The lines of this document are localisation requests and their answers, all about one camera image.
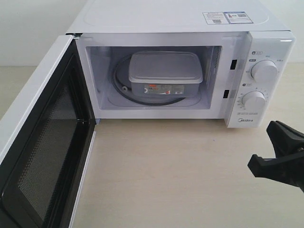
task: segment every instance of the white wall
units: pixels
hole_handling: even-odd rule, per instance
[[[1,0],[0,66],[36,66],[87,0]],[[304,0],[261,0],[295,34],[291,62],[304,62]]]

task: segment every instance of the beige tabletop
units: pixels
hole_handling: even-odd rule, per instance
[[[0,114],[33,68],[0,67]],[[289,64],[262,125],[223,120],[102,120],[74,228],[303,228],[299,188],[254,178],[252,154],[274,157],[266,127],[304,132],[304,64]]]

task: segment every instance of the white microwave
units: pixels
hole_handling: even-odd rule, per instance
[[[102,119],[259,126],[294,41],[257,0],[89,0],[0,121],[0,226],[70,226]],[[134,96],[128,68],[134,55],[149,51],[196,56],[197,92],[182,97],[177,85],[178,97]],[[138,92],[175,86],[164,84],[147,83]]]

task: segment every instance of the power level knob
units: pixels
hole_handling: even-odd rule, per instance
[[[278,70],[273,61],[263,60],[258,62],[251,69],[251,76],[256,82],[269,82],[277,77]]]
[[[264,108],[265,106],[265,97],[259,91],[253,91],[242,98],[242,104],[245,106],[246,110],[249,111],[258,111]]]

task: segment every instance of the open microwave door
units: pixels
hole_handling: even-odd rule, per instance
[[[0,121],[0,227],[69,226],[94,127],[76,43],[60,36]]]

